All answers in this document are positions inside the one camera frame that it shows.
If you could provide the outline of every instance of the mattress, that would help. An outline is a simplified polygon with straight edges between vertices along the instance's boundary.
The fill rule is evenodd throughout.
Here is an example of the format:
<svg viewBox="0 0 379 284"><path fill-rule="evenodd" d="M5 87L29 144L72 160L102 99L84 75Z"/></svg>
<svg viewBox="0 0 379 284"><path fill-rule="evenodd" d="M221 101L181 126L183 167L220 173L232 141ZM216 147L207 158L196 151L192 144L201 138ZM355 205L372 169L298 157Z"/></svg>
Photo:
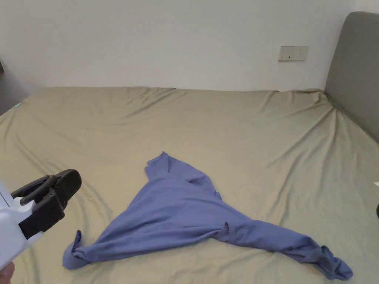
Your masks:
<svg viewBox="0 0 379 284"><path fill-rule="evenodd" d="M2 115L0 136L9 191L70 168L83 179L66 217L15 260L13 284L328 282L311 265L214 239L65 270L76 230L92 244L162 151L250 218L327 245L354 271L350 283L378 281L379 146L317 90L48 88Z"/></svg>

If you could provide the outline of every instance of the shirt sleeve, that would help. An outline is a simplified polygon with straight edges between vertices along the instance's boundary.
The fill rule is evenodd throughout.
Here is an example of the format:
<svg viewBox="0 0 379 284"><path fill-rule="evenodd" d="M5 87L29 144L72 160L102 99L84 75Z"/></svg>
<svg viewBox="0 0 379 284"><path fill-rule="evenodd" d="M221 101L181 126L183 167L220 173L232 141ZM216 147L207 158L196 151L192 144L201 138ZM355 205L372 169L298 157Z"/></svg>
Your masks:
<svg viewBox="0 0 379 284"><path fill-rule="evenodd" d="M240 247L280 252L299 263L313 265L330 280L348 280L353 276L343 260L334 257L326 246L319 246L311 237L242 214L240 222L226 222L214 238Z"/></svg>

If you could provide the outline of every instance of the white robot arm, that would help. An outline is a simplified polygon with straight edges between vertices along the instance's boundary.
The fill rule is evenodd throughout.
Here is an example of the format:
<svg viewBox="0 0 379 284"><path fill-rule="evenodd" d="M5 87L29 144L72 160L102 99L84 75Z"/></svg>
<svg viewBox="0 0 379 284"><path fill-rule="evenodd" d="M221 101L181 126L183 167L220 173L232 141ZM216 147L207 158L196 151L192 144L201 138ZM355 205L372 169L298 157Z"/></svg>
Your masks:
<svg viewBox="0 0 379 284"><path fill-rule="evenodd" d="M80 186L76 170L44 176L12 194L0 183L0 270L64 217Z"/></svg>

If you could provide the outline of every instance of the headboard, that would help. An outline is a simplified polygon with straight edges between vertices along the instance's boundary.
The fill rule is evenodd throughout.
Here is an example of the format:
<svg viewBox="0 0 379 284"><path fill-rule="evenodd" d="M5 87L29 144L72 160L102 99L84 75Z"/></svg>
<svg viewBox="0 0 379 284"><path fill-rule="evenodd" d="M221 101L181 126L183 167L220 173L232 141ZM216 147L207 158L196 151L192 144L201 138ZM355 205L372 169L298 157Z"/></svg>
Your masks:
<svg viewBox="0 0 379 284"><path fill-rule="evenodd" d="M379 14L352 12L346 18L325 93L379 142Z"/></svg>

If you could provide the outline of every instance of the electrical socket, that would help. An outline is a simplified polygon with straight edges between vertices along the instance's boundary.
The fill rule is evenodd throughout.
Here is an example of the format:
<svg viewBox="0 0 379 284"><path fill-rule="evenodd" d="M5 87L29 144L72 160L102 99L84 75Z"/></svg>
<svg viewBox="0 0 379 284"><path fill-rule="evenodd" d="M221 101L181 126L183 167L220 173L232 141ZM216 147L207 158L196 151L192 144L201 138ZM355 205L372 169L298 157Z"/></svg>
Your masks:
<svg viewBox="0 0 379 284"><path fill-rule="evenodd" d="M282 46L279 61L305 61L308 51L309 46Z"/></svg>

